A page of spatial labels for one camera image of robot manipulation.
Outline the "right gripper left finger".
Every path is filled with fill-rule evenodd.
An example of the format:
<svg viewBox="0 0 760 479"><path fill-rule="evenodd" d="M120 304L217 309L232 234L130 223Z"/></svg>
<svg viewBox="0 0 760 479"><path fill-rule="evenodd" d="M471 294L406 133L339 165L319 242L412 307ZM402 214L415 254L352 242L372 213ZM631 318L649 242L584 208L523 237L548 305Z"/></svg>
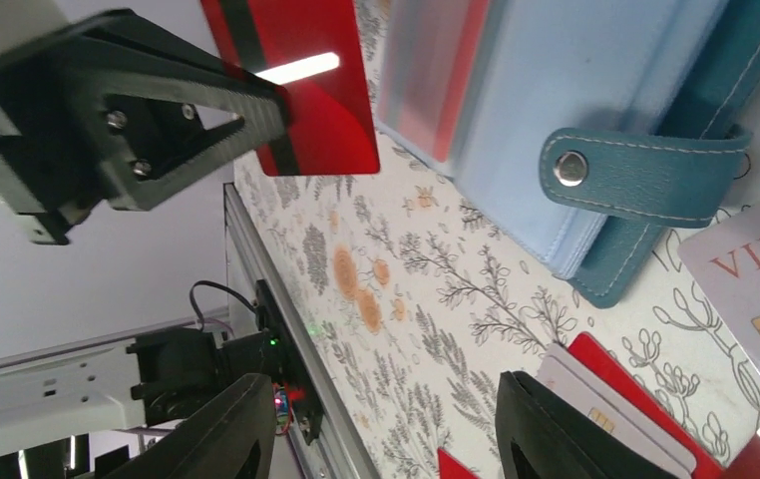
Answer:
<svg viewBox="0 0 760 479"><path fill-rule="evenodd" d="M243 375L110 478L267 478L275 441L271 379Z"/></svg>

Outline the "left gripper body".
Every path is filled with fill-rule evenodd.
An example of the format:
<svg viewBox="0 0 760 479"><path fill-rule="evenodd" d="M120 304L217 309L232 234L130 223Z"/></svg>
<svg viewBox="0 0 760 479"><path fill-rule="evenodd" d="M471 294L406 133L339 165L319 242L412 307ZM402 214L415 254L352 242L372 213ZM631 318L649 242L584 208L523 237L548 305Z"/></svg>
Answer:
<svg viewBox="0 0 760 479"><path fill-rule="evenodd" d="M107 33L122 18L113 9L72 23L53 1L0 1L0 204L34 243L67 244L68 231L96 205L121 209L123 189L117 161L95 146L77 147L78 134L103 114L67 111L73 90L51 83L61 70L18 70ZM77 148L74 155L64 155L68 147Z"/></svg>

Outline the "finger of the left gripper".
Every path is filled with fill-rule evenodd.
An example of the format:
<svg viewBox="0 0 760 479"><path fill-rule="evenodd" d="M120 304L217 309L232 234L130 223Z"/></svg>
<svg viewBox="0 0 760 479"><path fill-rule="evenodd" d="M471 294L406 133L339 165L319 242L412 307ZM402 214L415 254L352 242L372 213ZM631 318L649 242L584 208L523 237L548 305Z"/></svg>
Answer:
<svg viewBox="0 0 760 479"><path fill-rule="evenodd" d="M59 69L73 113L103 122L78 134L118 162L120 210L148 211L244 153L283 137L290 123L279 86L232 73L215 56L130 9L107 33L42 55L19 73Z"/></svg>

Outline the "teal leather card holder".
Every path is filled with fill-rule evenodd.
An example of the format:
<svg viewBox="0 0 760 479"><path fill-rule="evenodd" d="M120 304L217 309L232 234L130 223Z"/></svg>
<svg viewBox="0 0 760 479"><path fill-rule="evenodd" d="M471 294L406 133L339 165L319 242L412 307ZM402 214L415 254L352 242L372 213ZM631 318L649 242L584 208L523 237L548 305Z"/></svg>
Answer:
<svg viewBox="0 0 760 479"><path fill-rule="evenodd" d="M743 171L760 1L395 1L380 131L598 308Z"/></svg>

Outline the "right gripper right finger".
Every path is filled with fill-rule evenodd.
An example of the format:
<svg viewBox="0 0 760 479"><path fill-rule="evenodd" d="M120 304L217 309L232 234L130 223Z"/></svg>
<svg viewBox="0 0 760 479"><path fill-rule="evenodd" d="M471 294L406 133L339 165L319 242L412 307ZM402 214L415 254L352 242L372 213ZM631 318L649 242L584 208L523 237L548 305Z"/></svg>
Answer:
<svg viewBox="0 0 760 479"><path fill-rule="evenodd" d="M495 426L507 479L672 476L523 371L500 375Z"/></svg>

